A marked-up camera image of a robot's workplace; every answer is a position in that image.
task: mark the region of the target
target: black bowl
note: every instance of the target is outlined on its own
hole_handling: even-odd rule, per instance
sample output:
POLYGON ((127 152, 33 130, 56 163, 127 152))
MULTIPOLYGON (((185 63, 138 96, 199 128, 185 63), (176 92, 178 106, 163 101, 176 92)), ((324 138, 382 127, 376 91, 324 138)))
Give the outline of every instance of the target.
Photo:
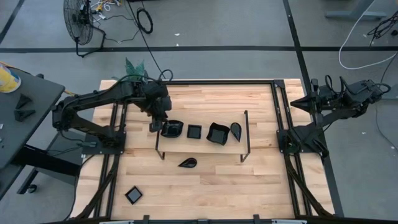
POLYGON ((229 127, 213 123, 210 125, 206 139, 224 146, 228 140, 228 133, 229 127))
POLYGON ((182 133, 182 126, 184 125, 181 121, 171 120, 166 121, 163 124, 162 132, 160 133, 166 138, 177 138, 182 133))

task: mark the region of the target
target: white cable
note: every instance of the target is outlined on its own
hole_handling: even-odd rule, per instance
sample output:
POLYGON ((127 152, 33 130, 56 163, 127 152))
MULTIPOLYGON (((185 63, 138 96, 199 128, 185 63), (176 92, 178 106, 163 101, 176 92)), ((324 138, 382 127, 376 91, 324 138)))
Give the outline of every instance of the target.
POLYGON ((109 12, 109 11, 111 10, 111 6, 110 6, 110 5, 115 4, 115 3, 103 2, 103 0, 99 0, 97 3, 92 4, 92 5, 91 5, 91 8, 94 7, 94 6, 96 6, 96 5, 98 5, 98 4, 101 4, 101 3, 103 3, 103 8, 104 8, 105 11, 107 11, 107 12, 109 12))
POLYGON ((356 27, 357 23, 362 19, 362 17, 363 17, 363 16, 365 15, 365 13, 370 9, 370 7, 373 5, 374 2, 375 2, 375 1, 373 1, 373 2, 371 3, 371 5, 362 13, 361 17, 359 17, 359 19, 355 22, 353 28, 351 29, 351 31, 349 32, 349 34, 348 34, 348 36, 347 36, 347 39, 344 41, 343 45, 340 47, 340 50, 338 51, 338 61, 339 61, 340 65, 341 65, 343 68, 345 68, 345 69, 348 69, 348 70, 357 70, 357 69, 361 69, 361 68, 370 67, 370 66, 373 66, 373 65, 378 65, 378 64, 380 64, 380 63, 384 63, 384 62, 386 62, 386 61, 392 59, 392 58, 395 57, 395 55, 398 53, 398 52, 397 52, 397 53, 395 53, 393 56, 391 56, 391 57, 389 57, 389 58, 387 58, 387 59, 384 59, 384 60, 382 60, 382 61, 380 61, 380 62, 372 63, 372 64, 369 64, 369 65, 364 65, 364 66, 361 66, 361 67, 358 67, 358 68, 355 68, 355 67, 354 67, 354 68, 346 67, 346 66, 344 66, 343 63, 341 62, 341 50, 343 49, 344 45, 346 45, 346 43, 347 43, 349 37, 351 36, 351 33, 353 32, 354 28, 356 27))

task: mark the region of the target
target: fan grille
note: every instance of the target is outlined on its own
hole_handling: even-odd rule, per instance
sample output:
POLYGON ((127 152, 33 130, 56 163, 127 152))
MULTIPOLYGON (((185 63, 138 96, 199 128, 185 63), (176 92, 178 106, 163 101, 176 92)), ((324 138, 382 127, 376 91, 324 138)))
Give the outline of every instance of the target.
POLYGON ((80 45, 85 45, 93 37, 93 15, 90 5, 85 0, 64 0, 63 18, 67 26, 68 33, 73 41, 80 45), (80 11, 81 6, 87 6, 88 10, 80 11))

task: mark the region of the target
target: yellow container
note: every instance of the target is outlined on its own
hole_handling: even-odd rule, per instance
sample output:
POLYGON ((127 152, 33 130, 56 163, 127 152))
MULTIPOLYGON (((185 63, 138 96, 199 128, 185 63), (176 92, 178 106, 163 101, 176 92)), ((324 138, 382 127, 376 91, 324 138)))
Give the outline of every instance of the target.
POLYGON ((0 63, 0 93, 10 93, 18 89, 21 79, 0 63))

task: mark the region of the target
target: black leaf-shaped object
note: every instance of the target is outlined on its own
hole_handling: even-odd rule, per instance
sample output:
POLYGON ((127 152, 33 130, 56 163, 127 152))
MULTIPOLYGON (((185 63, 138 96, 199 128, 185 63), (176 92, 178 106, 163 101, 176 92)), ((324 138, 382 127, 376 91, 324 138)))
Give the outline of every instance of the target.
POLYGON ((228 140, 228 133, 229 127, 213 123, 210 125, 209 133, 206 139, 224 146, 228 140))
POLYGON ((242 135, 241 125, 236 122, 233 122, 231 124, 231 132, 234 135, 234 137, 236 138, 236 140, 238 140, 238 142, 241 142, 241 135, 242 135))
POLYGON ((185 167, 185 168, 194 168, 197 166, 198 161, 195 158, 188 158, 185 161, 183 161, 179 167, 185 167))
POLYGON ((182 126, 184 125, 181 121, 171 120, 166 121, 163 124, 162 132, 160 133, 166 138, 177 138, 182 133, 182 126))

